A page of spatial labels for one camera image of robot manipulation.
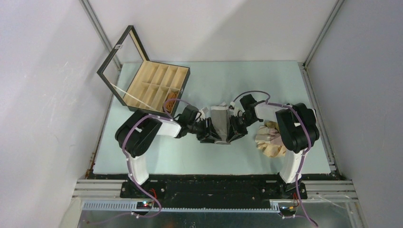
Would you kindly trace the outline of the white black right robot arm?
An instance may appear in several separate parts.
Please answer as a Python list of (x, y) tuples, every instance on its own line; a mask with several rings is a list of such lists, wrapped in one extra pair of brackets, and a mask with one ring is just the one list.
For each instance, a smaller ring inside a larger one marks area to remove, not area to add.
[(232, 142), (247, 135), (247, 128), (256, 122), (273, 120), (278, 125), (278, 138), (285, 146), (285, 158), (279, 176), (282, 182), (276, 186), (277, 194), (284, 199), (290, 198), (296, 191), (294, 182), (301, 178), (305, 156), (319, 139), (317, 117), (314, 109), (304, 103), (279, 104), (267, 98), (256, 101), (252, 91), (238, 95), (242, 112), (229, 117), (227, 142)]

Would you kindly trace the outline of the orange-brown underwear with cream waistband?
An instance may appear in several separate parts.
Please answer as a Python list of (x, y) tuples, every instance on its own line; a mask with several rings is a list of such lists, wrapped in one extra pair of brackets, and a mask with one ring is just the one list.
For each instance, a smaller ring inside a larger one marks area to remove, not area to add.
[(171, 114), (174, 108), (176, 98), (178, 97), (179, 92), (171, 91), (168, 93), (167, 98), (163, 104), (163, 109), (167, 111), (167, 113)]

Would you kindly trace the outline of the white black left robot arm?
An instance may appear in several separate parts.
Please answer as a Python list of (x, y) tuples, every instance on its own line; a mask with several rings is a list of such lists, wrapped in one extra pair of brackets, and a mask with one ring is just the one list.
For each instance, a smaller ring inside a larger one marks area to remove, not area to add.
[(161, 135), (180, 139), (187, 134), (196, 135), (201, 143), (215, 143), (221, 138), (211, 118), (202, 118), (201, 110), (190, 104), (177, 119), (137, 110), (118, 128), (115, 139), (126, 157), (128, 176), (134, 182), (132, 192), (137, 197), (144, 198), (150, 192), (145, 153), (154, 138)]

